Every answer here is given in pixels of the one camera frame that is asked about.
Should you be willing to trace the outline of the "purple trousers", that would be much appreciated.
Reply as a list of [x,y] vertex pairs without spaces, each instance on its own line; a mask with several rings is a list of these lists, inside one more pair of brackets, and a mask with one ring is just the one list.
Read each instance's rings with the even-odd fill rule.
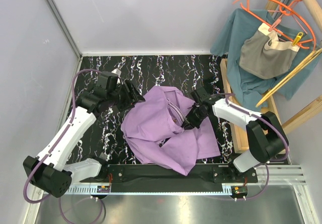
[[121,130],[142,164],[156,164],[184,176],[197,160],[220,156],[209,118],[185,130],[184,118],[194,101],[175,87],[154,86],[125,116]]

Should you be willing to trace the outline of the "orange plastic hanger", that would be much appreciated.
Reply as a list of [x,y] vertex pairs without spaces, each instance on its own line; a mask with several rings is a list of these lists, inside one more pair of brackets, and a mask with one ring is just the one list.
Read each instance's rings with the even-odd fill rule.
[[[300,5],[305,5],[307,11],[311,14],[316,24],[321,27],[321,7],[317,0],[264,0],[266,1],[266,10],[274,18],[272,23],[266,22],[263,17],[257,16],[251,9],[251,0],[235,0],[234,3],[239,3],[240,7],[247,13],[251,14],[261,22],[267,24],[269,27],[276,21],[277,18],[283,20],[289,18],[293,19],[299,26],[300,32],[304,33],[304,36],[297,44],[302,49],[309,49],[309,45],[313,47],[313,50],[317,48],[317,39],[315,32],[306,20],[303,13],[298,11]],[[274,29],[278,35],[282,36],[285,40],[293,41],[294,37],[290,36],[286,31],[281,29],[281,23]]]

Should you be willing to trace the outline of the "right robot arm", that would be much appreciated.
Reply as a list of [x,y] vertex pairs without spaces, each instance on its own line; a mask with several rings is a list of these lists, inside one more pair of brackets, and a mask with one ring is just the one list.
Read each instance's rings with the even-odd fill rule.
[[191,96],[195,103],[184,117],[185,130],[199,128],[204,119],[213,115],[246,131],[249,149],[232,161],[228,169],[232,181],[241,181],[253,167],[288,157],[289,142],[275,113],[248,110],[230,101],[228,94],[210,95],[204,88],[194,90]]

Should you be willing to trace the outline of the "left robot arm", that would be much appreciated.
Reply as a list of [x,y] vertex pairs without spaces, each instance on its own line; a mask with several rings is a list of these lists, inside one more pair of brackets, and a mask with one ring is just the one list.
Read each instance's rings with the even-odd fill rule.
[[73,184],[89,178],[99,182],[108,178],[108,164],[101,157],[88,157],[74,164],[68,164],[67,159],[102,112],[113,106],[122,112],[145,99],[130,80],[120,78],[120,70],[95,72],[95,86],[79,97],[72,96],[70,116],[52,141],[36,157],[27,156],[23,161],[28,177],[23,196],[29,203],[33,203],[27,195],[29,184],[60,198]]

